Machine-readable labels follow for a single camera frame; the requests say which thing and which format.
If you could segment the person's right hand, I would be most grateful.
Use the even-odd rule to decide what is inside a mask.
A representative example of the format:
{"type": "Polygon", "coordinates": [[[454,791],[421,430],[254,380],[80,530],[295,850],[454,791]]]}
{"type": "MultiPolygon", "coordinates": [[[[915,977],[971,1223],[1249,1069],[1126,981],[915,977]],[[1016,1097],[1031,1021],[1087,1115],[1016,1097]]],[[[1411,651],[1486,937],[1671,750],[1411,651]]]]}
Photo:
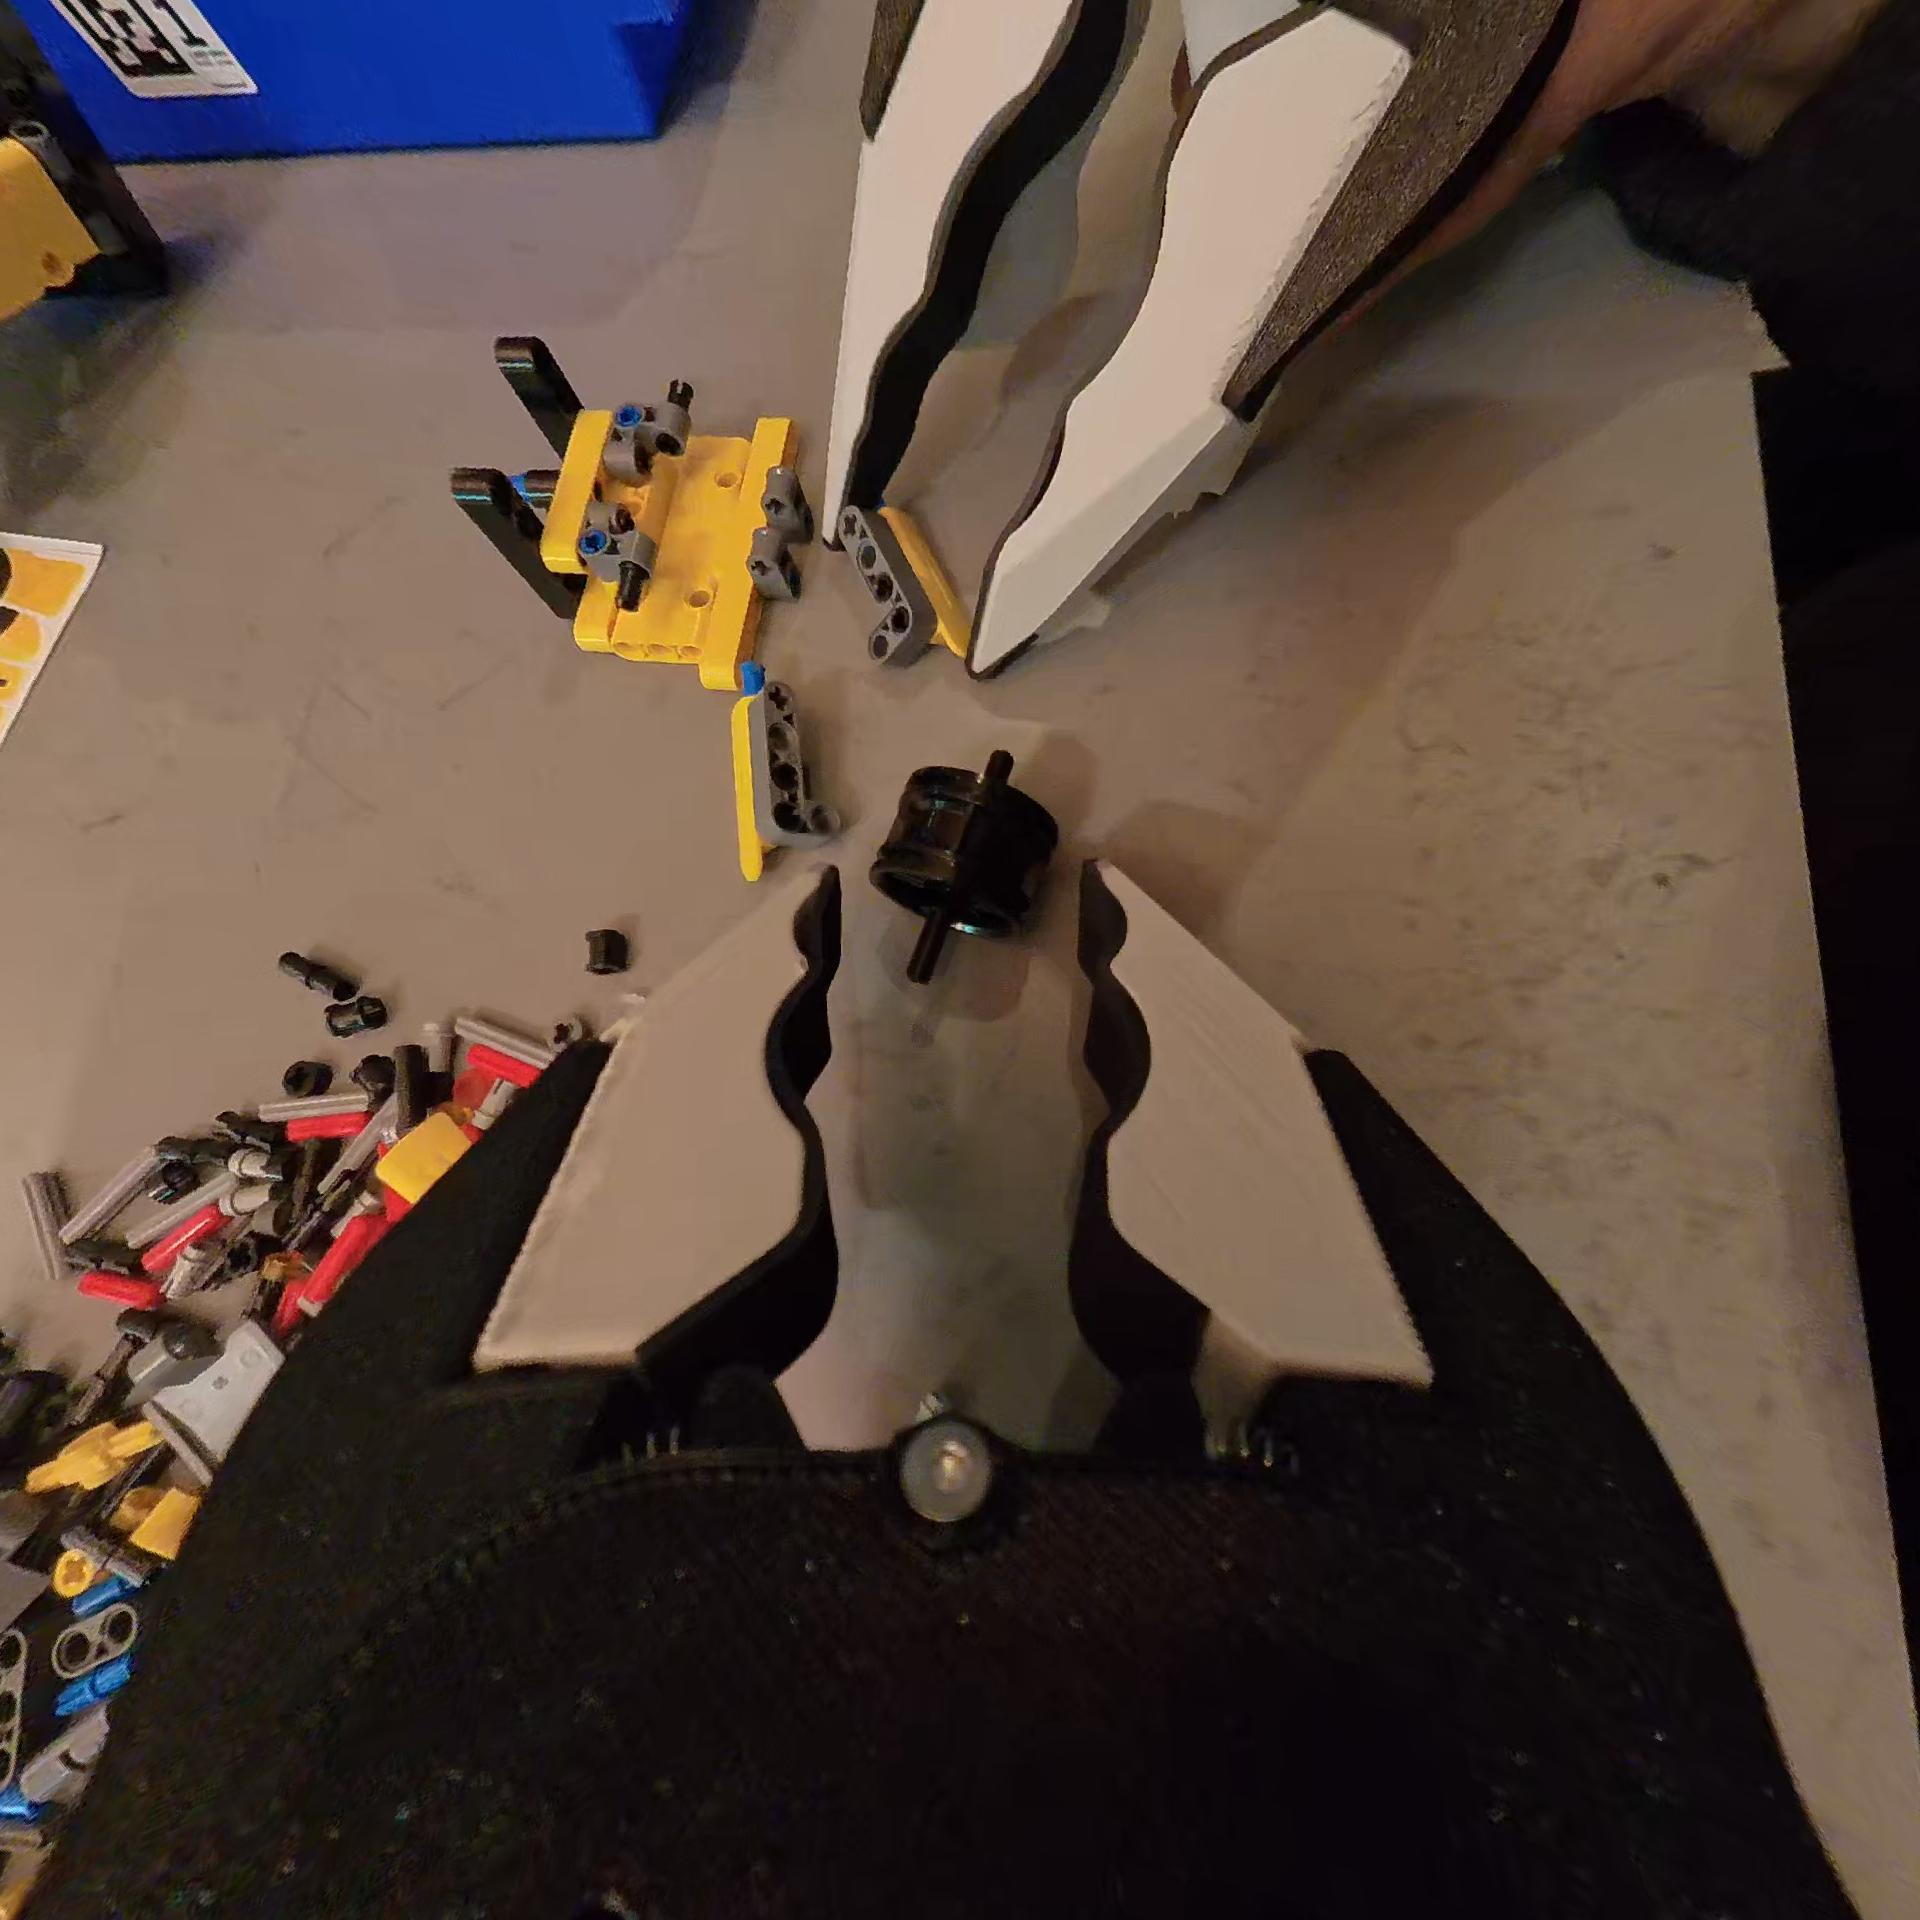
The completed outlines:
{"type": "Polygon", "coordinates": [[[1760,153],[1828,78],[1877,5],[1587,2],[1517,129],[1461,203],[1422,239],[1412,270],[1488,226],[1593,119],[1665,100],[1735,155],[1760,153]]]}

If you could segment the person's black sweater torso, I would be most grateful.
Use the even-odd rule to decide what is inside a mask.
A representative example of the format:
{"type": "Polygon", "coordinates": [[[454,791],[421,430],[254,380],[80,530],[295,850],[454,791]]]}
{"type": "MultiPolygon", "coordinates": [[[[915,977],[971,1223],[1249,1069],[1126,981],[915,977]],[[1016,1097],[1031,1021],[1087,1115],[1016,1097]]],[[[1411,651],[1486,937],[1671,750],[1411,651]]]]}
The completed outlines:
{"type": "Polygon", "coordinates": [[[1752,378],[1791,751],[1909,1662],[1918,1658],[1915,402],[1752,378]]]}

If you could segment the yellow sticker sheet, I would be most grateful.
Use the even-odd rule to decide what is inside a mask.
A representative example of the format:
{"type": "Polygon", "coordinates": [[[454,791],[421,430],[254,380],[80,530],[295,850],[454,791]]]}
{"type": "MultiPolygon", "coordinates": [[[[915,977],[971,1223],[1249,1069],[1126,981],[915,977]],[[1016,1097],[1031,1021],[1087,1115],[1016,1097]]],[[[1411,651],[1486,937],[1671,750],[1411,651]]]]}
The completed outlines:
{"type": "Polygon", "coordinates": [[[31,697],[104,549],[44,535],[3,535],[3,740],[31,697]]]}

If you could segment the small yellow panel grey beam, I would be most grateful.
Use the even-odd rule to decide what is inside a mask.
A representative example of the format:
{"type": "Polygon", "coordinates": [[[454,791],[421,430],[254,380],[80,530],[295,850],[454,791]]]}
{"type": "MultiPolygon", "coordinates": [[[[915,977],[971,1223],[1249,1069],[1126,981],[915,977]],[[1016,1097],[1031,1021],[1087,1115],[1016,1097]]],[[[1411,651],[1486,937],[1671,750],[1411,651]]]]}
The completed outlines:
{"type": "Polygon", "coordinates": [[[935,649],[966,658],[969,612],[909,511],[847,503],[836,515],[835,533],[876,605],[870,661],[911,666],[935,649]]]}
{"type": "Polygon", "coordinates": [[[780,850],[824,847],[839,836],[836,811],[814,791],[792,687],[768,678],[756,661],[741,666],[728,747],[745,882],[756,882],[780,850]]]}

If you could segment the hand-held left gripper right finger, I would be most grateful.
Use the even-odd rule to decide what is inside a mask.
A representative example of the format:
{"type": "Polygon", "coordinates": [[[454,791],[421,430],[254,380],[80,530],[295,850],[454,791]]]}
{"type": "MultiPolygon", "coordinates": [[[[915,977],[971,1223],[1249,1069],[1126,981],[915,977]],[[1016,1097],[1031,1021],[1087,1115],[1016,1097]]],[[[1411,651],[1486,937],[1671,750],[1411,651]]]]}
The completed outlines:
{"type": "Polygon", "coordinates": [[[1118,863],[1086,863],[1076,962],[1099,1115],[1076,1194],[1076,1331],[1199,1434],[1283,1386],[1425,1393],[1432,1363],[1311,1081],[1302,1034],[1118,863]]]}

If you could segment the blue plastic bin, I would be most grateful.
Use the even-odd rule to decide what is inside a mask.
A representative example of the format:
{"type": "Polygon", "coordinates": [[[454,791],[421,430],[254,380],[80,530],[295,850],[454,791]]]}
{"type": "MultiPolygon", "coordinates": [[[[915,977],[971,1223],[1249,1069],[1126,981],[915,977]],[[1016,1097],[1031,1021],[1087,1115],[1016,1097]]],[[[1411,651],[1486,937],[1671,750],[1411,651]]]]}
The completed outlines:
{"type": "Polygon", "coordinates": [[[693,2],[15,2],[115,161],[653,137],[693,2]]]}

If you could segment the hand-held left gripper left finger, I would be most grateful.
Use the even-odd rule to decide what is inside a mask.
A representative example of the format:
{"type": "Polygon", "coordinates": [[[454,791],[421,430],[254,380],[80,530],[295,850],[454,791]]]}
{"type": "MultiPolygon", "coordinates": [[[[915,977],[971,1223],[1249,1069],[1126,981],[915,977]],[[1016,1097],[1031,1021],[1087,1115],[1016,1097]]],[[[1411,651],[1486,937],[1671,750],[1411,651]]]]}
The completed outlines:
{"type": "Polygon", "coordinates": [[[832,983],[839,885],[836,869],[780,881],[615,1025],[477,1373],[637,1361],[803,1223],[820,1068],[787,1068],[776,1039],[832,983]]]}

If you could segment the person's right forearm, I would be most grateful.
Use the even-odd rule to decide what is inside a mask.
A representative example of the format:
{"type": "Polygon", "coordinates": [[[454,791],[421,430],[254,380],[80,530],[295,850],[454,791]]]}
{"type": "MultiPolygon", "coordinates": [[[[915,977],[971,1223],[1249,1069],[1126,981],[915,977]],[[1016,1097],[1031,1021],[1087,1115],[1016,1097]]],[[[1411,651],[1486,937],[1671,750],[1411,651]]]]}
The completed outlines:
{"type": "Polygon", "coordinates": [[[1886,5],[1750,157],[1677,107],[1579,140],[1651,254],[1745,287],[1783,359],[1853,393],[1918,396],[1918,5],[1886,5]]]}

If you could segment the black wheel hub with axle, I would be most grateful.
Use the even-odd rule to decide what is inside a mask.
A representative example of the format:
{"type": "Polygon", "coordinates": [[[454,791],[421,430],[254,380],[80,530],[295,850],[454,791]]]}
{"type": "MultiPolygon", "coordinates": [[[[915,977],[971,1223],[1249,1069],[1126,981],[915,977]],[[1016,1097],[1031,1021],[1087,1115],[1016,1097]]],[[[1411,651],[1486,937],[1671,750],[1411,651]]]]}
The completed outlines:
{"type": "Polygon", "coordinates": [[[919,919],[904,981],[927,985],[953,935],[1005,942],[1024,933],[1059,846],[1054,815],[1014,786],[1008,750],[975,773],[919,767],[870,863],[872,890],[919,919]]]}

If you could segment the yellow brick plate assembly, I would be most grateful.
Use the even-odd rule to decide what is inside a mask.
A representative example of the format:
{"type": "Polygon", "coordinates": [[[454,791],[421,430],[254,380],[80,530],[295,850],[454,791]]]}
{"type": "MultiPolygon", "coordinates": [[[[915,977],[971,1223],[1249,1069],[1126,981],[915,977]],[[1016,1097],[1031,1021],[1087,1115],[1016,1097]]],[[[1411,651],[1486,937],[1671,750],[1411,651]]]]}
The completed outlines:
{"type": "Polygon", "coordinates": [[[797,421],[702,434],[684,380],[659,399],[597,410],[543,340],[500,335],[492,353],[552,459],[454,469],[447,492],[468,523],[581,651],[756,691],[760,614],[799,598],[799,550],[815,535],[797,421]]]}

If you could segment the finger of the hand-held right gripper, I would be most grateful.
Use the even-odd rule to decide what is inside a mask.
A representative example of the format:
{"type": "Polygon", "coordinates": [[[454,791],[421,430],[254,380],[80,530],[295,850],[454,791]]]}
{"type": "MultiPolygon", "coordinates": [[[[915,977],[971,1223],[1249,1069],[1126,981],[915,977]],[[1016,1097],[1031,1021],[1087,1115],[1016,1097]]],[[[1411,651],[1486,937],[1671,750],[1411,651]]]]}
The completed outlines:
{"type": "Polygon", "coordinates": [[[1159,243],[1109,359],[1067,399],[1046,475],[980,583],[966,671],[1102,620],[1096,586],[1163,521],[1220,494],[1254,425],[1240,356],[1401,92],[1414,29],[1335,5],[1187,2],[1191,100],[1159,243]]]}
{"type": "Polygon", "coordinates": [[[1016,340],[1080,265],[1080,180],[1151,5],[878,5],[824,515],[880,506],[932,380],[1016,340]]]}

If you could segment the yellow black toy vehicle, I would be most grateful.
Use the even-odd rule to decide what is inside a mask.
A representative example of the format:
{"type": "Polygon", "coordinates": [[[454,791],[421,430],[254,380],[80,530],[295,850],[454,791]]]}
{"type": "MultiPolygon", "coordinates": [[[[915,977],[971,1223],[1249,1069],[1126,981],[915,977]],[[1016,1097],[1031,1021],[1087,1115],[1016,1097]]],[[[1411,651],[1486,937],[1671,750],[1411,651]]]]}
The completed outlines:
{"type": "Polygon", "coordinates": [[[3,133],[3,322],[55,298],[163,298],[166,250],[99,141],[13,111],[3,133]]]}

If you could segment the pile of small brick parts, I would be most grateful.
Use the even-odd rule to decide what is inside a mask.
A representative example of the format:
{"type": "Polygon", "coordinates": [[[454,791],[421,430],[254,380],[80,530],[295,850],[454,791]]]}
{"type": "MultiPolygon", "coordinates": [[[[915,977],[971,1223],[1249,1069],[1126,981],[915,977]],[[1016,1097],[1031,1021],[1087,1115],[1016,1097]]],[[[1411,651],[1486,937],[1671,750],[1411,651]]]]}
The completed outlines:
{"type": "Polygon", "coordinates": [[[382,1604],[571,1468],[599,1386],[479,1378],[473,1346],[609,1053],[507,1061],[479,1134],[228,1115],[143,1242],[55,1225],[55,1273],[115,1255],[140,1323],[84,1393],[4,1363],[4,1915],[11,1855],[104,1884],[81,1915],[164,1910],[382,1604]]]}

